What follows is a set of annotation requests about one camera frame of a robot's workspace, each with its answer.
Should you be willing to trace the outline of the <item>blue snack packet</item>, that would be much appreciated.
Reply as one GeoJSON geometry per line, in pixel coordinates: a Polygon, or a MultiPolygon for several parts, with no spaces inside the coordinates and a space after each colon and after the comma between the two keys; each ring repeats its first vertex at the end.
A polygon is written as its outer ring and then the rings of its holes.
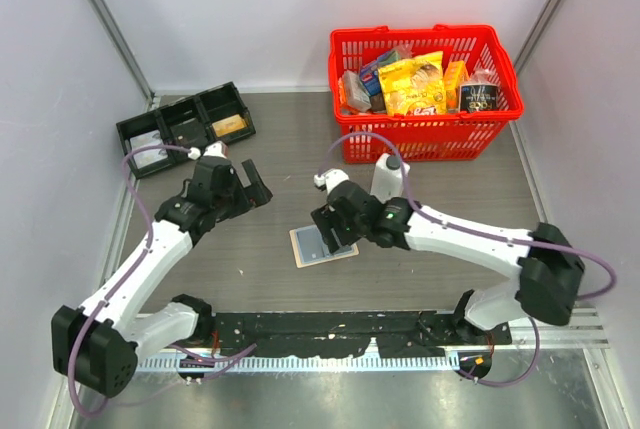
{"type": "Polygon", "coordinates": [[[359,77],[367,93],[370,96],[375,96],[381,92],[379,70],[382,67],[393,64],[406,57],[407,55],[404,49],[394,48],[362,66],[359,70],[359,77]]]}

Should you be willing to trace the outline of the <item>grey wrapped snack pack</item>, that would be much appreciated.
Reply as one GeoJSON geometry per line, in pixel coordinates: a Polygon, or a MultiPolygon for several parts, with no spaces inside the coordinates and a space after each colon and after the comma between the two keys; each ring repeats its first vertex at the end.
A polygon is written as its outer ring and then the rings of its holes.
{"type": "Polygon", "coordinates": [[[338,86],[340,102],[349,111],[360,113],[371,109],[370,96],[354,71],[346,70],[338,86]]]}

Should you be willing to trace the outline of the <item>black round can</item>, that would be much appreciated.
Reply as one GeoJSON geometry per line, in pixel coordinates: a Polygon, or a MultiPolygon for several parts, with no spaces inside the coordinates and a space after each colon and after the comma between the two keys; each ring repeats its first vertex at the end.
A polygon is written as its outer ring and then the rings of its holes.
{"type": "Polygon", "coordinates": [[[489,82],[467,82],[459,88],[459,110],[475,113],[498,109],[498,86],[489,82]]]}

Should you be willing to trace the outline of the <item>gold card in tray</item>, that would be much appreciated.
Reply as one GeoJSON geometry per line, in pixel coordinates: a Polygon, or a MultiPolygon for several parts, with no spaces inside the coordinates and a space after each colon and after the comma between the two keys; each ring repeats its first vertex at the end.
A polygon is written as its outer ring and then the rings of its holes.
{"type": "Polygon", "coordinates": [[[212,130],[218,138],[234,134],[247,127],[245,119],[240,114],[234,114],[211,124],[212,130]]]}

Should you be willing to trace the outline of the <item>black three-compartment tray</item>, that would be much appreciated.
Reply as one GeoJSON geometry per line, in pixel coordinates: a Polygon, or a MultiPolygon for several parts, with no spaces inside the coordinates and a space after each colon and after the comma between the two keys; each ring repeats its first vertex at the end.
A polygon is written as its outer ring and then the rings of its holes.
{"type": "Polygon", "coordinates": [[[167,145],[200,150],[230,145],[256,134],[251,113],[232,82],[181,98],[116,124],[124,153],[142,148],[129,161],[138,178],[185,163],[188,156],[167,145]]]}

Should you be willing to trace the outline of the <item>red shopping basket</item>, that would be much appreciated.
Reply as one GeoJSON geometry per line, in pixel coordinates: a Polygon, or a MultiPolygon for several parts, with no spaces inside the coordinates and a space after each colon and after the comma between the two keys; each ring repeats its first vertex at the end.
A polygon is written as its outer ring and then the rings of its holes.
{"type": "Polygon", "coordinates": [[[348,163],[391,141],[408,161],[478,157],[524,112],[514,67],[489,25],[336,29],[328,76],[348,163]]]}

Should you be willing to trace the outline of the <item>orange snack box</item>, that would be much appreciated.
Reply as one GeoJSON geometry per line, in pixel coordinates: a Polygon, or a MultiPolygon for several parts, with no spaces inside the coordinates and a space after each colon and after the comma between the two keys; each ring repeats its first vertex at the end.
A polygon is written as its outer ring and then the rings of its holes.
{"type": "Polygon", "coordinates": [[[444,72],[443,84],[445,89],[446,108],[449,113],[459,111],[460,87],[469,80],[464,60],[451,61],[444,72]]]}

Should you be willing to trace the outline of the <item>black mounting base plate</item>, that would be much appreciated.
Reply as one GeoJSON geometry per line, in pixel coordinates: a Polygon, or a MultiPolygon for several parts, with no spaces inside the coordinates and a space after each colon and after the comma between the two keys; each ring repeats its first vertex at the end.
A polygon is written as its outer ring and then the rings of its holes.
{"type": "Polygon", "coordinates": [[[383,358],[440,356],[446,346],[509,345],[502,323],[486,333],[461,318],[429,310],[382,312],[219,312],[209,327],[175,344],[215,347],[231,356],[255,345],[255,357],[344,359],[360,357],[370,343],[383,358]]]}

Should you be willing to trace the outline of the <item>white bottle grey cap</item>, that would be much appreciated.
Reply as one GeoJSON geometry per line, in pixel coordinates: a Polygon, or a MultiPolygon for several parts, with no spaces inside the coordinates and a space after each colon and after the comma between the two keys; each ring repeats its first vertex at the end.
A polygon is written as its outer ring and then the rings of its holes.
{"type": "Polygon", "coordinates": [[[404,192],[402,168],[406,173],[409,173],[409,164],[401,161],[395,155],[382,154],[375,164],[370,194],[382,203],[394,197],[401,197],[404,192]]]}

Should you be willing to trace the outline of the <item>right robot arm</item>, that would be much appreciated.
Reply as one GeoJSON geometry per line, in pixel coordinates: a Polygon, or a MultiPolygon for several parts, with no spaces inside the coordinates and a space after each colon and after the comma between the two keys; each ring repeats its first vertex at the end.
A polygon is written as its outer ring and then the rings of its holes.
{"type": "Polygon", "coordinates": [[[451,320],[457,340],[477,342],[504,323],[531,317],[552,326],[570,322],[585,266],[561,231],[539,224],[534,231],[446,220],[404,197],[382,202],[355,182],[322,182],[326,202],[311,216],[330,252],[366,239],[381,248],[433,252],[491,269],[503,283],[468,290],[451,320]]]}

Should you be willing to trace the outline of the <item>yellow chips bag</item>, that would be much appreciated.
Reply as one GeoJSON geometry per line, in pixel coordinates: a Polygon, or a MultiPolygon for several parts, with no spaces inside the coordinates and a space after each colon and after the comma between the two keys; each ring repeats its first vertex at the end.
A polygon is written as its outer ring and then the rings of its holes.
{"type": "Polygon", "coordinates": [[[402,59],[379,70],[386,112],[391,117],[447,113],[443,52],[402,59]]]}

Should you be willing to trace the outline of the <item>beige card holder wallet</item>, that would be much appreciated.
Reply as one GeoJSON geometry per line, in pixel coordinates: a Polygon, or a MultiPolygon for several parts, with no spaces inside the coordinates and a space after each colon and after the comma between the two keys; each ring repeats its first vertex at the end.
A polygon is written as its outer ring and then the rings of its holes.
{"type": "Polygon", "coordinates": [[[315,225],[293,229],[289,232],[293,255],[298,269],[355,257],[359,254],[356,244],[344,246],[331,254],[315,225]]]}

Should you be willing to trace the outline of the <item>dark card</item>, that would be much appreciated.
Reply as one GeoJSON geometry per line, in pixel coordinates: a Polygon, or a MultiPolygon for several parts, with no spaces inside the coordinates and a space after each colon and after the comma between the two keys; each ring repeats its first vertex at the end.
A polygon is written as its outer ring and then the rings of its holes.
{"type": "Polygon", "coordinates": [[[191,118],[169,127],[174,142],[182,147],[202,148],[208,144],[208,136],[204,125],[196,118],[191,118]]]}

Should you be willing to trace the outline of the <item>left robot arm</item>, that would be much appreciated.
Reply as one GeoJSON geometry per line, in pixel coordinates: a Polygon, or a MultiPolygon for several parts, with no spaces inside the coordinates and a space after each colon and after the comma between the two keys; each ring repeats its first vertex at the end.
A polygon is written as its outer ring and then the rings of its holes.
{"type": "Polygon", "coordinates": [[[78,308],[63,306],[54,314],[54,368],[69,384],[114,398],[146,358],[176,342],[202,347],[212,339],[213,309],[196,297],[181,294],[150,316],[138,313],[169,271],[217,224],[271,200],[254,162],[245,160],[242,168],[247,185],[226,157],[197,160],[192,178],[161,204],[143,240],[111,278],[78,308]]]}

